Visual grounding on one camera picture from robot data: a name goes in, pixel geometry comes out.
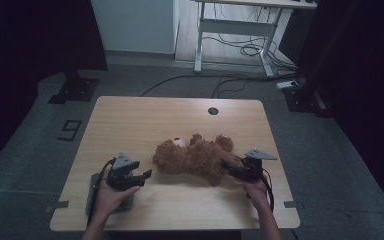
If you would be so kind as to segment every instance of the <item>teddy bear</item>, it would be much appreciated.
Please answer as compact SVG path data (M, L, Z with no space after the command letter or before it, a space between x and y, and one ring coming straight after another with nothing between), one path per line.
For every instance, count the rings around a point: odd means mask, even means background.
M183 139L175 138L158 145L152 162L167 174L188 173L202 177L211 186L221 184L228 171L222 169L221 160L241 166L241 159L232 154L232 139L220 134L215 141L207 141L195 134L186 145Z

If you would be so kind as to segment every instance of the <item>table top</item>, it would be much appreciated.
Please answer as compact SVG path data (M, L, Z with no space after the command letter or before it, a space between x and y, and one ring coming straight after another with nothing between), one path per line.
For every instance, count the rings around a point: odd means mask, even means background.
M279 8L293 8L293 9L315 9L317 4L313 1L307 3L304 0L299 2L292 0L193 0L195 2L204 3L221 3L221 4L237 4L237 5L252 5L252 6L266 6L266 7L279 7Z
M211 115L209 108L217 108ZM76 158L59 201L67 208L55 209L50 227L54 231L83 231L86 228L86 201L90 177L104 164L125 153L140 167L140 175L152 169L134 196L133 208L113 214L107 230L220 230L257 229L258 216L242 186L231 178L218 187L189 175L169 175L152 163L156 147L180 137L189 142L200 133L207 140L228 135L232 153L244 156L258 148L278 160L265 160L275 197L274 216L280 228L297 228L297 210L285 208L293 201L262 103L258 100L188 99L152 97L100 97L92 112Z

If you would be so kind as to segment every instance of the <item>electrical cord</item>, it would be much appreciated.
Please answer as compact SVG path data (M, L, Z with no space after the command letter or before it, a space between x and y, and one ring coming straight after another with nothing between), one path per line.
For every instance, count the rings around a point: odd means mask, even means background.
M167 83L167 82L170 82L170 81L173 81L173 80L176 80L176 79L181 79L181 78L219 78L219 81L211 95L211 98L214 98L214 96L216 95L216 93L221 93L219 92L219 88L220 86L222 86L223 84L226 84L228 82L233 82L233 81L250 81L250 82L268 82L268 81L275 81L275 80L282 80L282 79L289 79L289 78L298 78L298 77L301 77L300 74L297 74L297 73L291 73L291 74L285 74L285 75L281 75L281 76L278 76L278 77L273 77L273 78L256 78L256 77L249 77L249 76L246 76L246 75L240 75L240 74L225 74L225 75L182 75L182 76L175 76L175 77L171 77L171 78L168 78L168 79L165 79L157 84L155 84L154 86L152 86L151 88L149 88L148 90L146 90L144 93L142 93L141 95L139 95L139 97L143 97L145 96L147 93L149 93L150 91L154 90L155 88L157 88L158 86L161 86L163 85L164 83ZM243 88L241 88L240 90L224 90L223 92L227 92L227 91L232 91L232 92L239 92L243 90Z
M101 181L103 180L105 169L107 169L109 164L111 164L111 165L114 164L114 162L115 162L115 158L109 160L104 165L101 172L99 173L98 179L96 179L96 182L93 185L92 200L91 200L90 205L89 205L89 215L87 216L87 225L86 226L89 226L90 221L92 220L93 209L95 208L96 198L98 196L99 185L101 184Z
M264 185L267 188L267 193L269 194L269 199L270 199L270 208L271 208L271 210L273 212L273 210L274 210L274 195L273 195L273 188L271 186L271 177L270 177L270 184L268 183L268 181L264 177L264 175L261 175L261 180L263 181Z
M247 20L251 17L251 15L255 12L256 8L258 7L254 7L252 12L250 13L250 15L248 16ZM258 22L260 16L261 16L261 12L262 12L262 9L263 7L260 7L260 11L258 13L258 16L256 17L256 21ZM217 10L216 10L216 4L214 3L214 17L217 19ZM268 23L269 20L270 20L270 16L271 16L271 11L272 11L272 8L269 7L268 8L268 13L264 11L264 13L267 14L267 20L266 22ZM224 16L224 13L223 13L223 8L222 8L222 5L221 5L221 14L223 15L224 18L226 18ZM231 47L236 47L236 48L240 48L240 53L242 55L245 55L245 56L256 56L256 55L259 55L261 53L261 51L263 50L264 48L264 45L266 43L266 38L264 37L259 37L259 38L255 38L255 39L252 39L252 36L250 36L250 40L249 41L227 41L225 39L223 39L223 37L221 36L221 34L219 33L218 34L219 38L220 39L217 39L217 38L213 38L213 37L204 37L203 39L211 39L211 40L215 40L215 41L218 41L222 44L225 44L225 45L228 45L228 46L231 46ZM258 45L258 44L255 44L254 41L257 41L257 40L264 40L263 44L262 45ZM291 63L288 63L288 62L285 62L285 61L282 61L280 60L279 58L276 57L276 51L277 51L277 43L272 41L273 44L275 44L275 49L273 52L271 52L269 50L268 52L268 57L270 58L270 60L274 63L274 65L276 67L279 67L279 68L282 68L282 70L289 70L289 71L297 71L297 67L294 65L294 64L291 64Z
M296 240L299 240L298 235L297 235L297 233L295 232L295 230L291 229L291 232L292 232L292 235L294 235L295 239L296 239Z

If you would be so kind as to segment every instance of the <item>white wall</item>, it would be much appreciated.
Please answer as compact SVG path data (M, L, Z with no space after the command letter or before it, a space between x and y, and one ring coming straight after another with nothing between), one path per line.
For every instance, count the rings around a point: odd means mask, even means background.
M92 0L105 50L174 54L178 0Z

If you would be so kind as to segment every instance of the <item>cable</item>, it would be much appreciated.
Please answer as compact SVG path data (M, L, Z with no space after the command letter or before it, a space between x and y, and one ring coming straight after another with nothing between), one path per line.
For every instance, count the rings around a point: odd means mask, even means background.
M166 82L169 82L169 81L172 81L172 80L175 80L175 79L179 79L179 78L204 78L204 77L209 77L209 78L213 78L213 77L216 77L216 78L219 78L219 77L222 77L220 75L218 76L214 76L214 75L209 75L209 76L205 76L205 75L182 75L182 76L176 76L176 77L171 77L171 78L168 78L166 80L163 80L162 82L160 83L157 83L156 85L152 86L150 89L146 90L144 93L142 93L141 95L139 95L139 97L143 97L145 94L147 94L148 92L152 91L154 88L166 83Z
M253 8L251 14L248 16L248 19L250 18L250 16L254 13L256 7ZM260 15L261 15L261 11L262 11L262 7L260 7L260 11L258 13L258 16L256 18L256 21L258 22L259 18L260 18ZM217 10L216 10L216 4L214 3L214 17L217 19ZM272 11L272 8L269 7L269 10L268 10L268 14L267 14L267 20L266 22L269 22L270 20L270 16L271 16L271 11ZM266 38L264 37L259 37L259 38L255 38L255 39L252 39L252 36L250 36L250 40L249 41L227 41L225 39L223 39L223 37L221 36L221 34L219 33L218 34L219 38L220 39L216 39L216 38L213 38L213 37L204 37L203 39L211 39L211 40L215 40L215 41L218 41L222 44L225 44L225 45L228 45L228 46L231 46L231 47L236 47L236 48L240 48L240 53L244 56L256 56L256 55L259 55L261 53L261 51L263 50L264 48L264 45L266 43ZM263 44L262 45L258 45L258 44L255 44L254 41L256 40L264 40ZM242 43L249 43L249 44L245 44L245 45L235 45L235 44L242 44ZM281 70L285 70L285 71L297 71L298 68L294 65L294 64L291 64L289 62L285 62L285 61L282 61L280 60L279 58L276 57L276 51L278 49L278 46L277 46L277 43L272 41L272 43L275 44L275 49L273 52L271 52L270 50L268 51L268 57L270 58L270 60L272 61L272 63L276 66L276 67L279 67L279 68L282 68Z
M90 206L89 206L89 215L87 216L87 226L89 226L89 223L92 220L93 209L95 208L95 202L96 202L96 197L98 196L99 185L101 184L101 181L103 180L102 178L104 176L105 169L108 167L109 164L114 164L114 162L115 162L115 158L109 160L105 164L105 166L102 168L101 172L99 173L98 179L96 179L96 182L93 185L92 200L91 200Z
M226 75L223 75L222 77L220 77L220 79L219 79L219 81L217 83L217 87L214 88L214 91L213 91L213 94L211 95L211 98L214 98L216 92L217 92L217 98L220 97L220 92L218 91L218 87L221 85L221 80L223 79L223 77L233 77L233 79L230 79L230 80L241 80L241 79L249 78L248 76L242 75L242 74L226 74Z
M251 17L251 15L254 13L255 11L255 6L252 8L252 12L249 14L248 18L246 19L247 21L249 20L249 18Z
M296 239L296 240L299 240L298 235L297 235L297 233L295 232L295 230L291 229L291 232L292 232L292 235L294 235L295 239Z
M288 78L297 78L297 77L300 77L300 76L301 75L299 75L299 74L292 73L292 74L285 74L285 75L282 75L282 76L278 76L276 78L252 78L252 77L247 77L247 78L231 78L231 79L228 79L228 80L225 80L225 81L220 81L219 80L219 83L217 84L216 88L214 89L213 95L211 96L211 98L214 98L215 93L218 93L217 98L220 98L219 94L222 93L222 92L228 92L228 91L230 91L230 92L239 92L239 91L244 89L244 88L241 88L241 89L238 89L238 90L223 90L223 91L219 92L220 86L225 84L225 83L228 83L228 82L240 81L240 80L249 81L249 82L268 82L268 81L288 79Z
M220 4L220 12L221 12L221 15L223 15L224 19L226 19L226 16L224 16L224 13L223 13L223 4Z
M270 198L270 208L273 212L273 210L274 210L274 196L273 196L273 188L271 186L271 178L270 178L270 184L267 182L267 179L263 175L261 175L261 180L263 181L264 185L266 185L267 193L269 194L269 198Z
M263 172L266 172L266 173L267 173L267 176L269 177L269 181L270 181L270 187L273 188L273 185L272 185L272 183L271 183L271 176L270 176L270 173L269 173L266 169L264 169L264 168L263 168Z
M221 92L218 92L218 91L217 91L218 98L220 98L220 94L221 94L221 93L224 93L224 92L240 92L240 91L244 90L244 89L245 89L245 85L246 85L247 83L249 83L249 82L251 82L251 80L246 80L246 81L244 81L244 83L242 84L242 87L239 88L239 89L237 89L237 90L226 89L226 90L223 90L223 91L221 91Z

